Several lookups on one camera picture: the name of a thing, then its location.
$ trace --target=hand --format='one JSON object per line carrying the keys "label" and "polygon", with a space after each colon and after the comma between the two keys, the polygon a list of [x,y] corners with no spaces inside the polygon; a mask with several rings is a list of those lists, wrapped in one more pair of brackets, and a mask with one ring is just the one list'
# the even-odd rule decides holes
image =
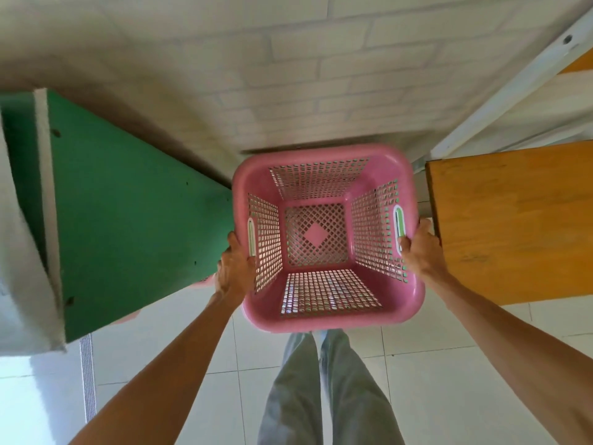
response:
{"label": "hand", "polygon": [[245,256],[234,231],[229,232],[226,239],[229,247],[218,261],[215,286],[217,294],[236,309],[255,288],[257,265],[255,257]]}
{"label": "hand", "polygon": [[441,241],[431,234],[432,222],[420,219],[413,239],[400,237],[402,258],[406,266],[422,279],[434,279],[449,274]]}

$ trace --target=trouser leg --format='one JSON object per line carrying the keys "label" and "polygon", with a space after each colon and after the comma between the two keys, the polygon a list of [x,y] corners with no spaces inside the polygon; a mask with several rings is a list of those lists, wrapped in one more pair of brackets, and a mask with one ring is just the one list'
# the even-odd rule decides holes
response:
{"label": "trouser leg", "polygon": [[391,404],[343,330],[327,332],[320,369],[330,401],[335,444],[404,445]]}
{"label": "trouser leg", "polygon": [[291,334],[282,369],[266,402],[260,445],[322,445],[317,347],[310,333]]}

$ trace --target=pink plastic basket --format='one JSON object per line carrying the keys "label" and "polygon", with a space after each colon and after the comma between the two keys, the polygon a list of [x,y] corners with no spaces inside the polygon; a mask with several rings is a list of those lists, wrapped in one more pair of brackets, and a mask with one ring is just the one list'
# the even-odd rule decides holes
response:
{"label": "pink plastic basket", "polygon": [[258,257],[243,312],[270,332],[405,321],[424,285],[397,235],[418,224],[412,169],[386,145],[251,157],[233,177],[235,231]]}

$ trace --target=person's left hand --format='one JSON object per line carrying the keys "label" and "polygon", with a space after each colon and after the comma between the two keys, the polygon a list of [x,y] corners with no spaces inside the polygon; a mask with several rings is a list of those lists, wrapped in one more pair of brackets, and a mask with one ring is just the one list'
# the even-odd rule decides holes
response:
{"label": "person's left hand", "polygon": [[215,286],[222,300],[236,309],[255,288],[257,260],[245,256],[234,231],[228,233],[227,240],[229,247],[218,261]]}

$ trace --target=white fabric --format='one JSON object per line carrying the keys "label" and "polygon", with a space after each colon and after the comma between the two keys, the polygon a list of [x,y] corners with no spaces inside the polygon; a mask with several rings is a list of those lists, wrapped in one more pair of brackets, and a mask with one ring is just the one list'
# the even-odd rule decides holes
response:
{"label": "white fabric", "polygon": [[17,201],[0,125],[0,356],[64,347],[63,316]]}

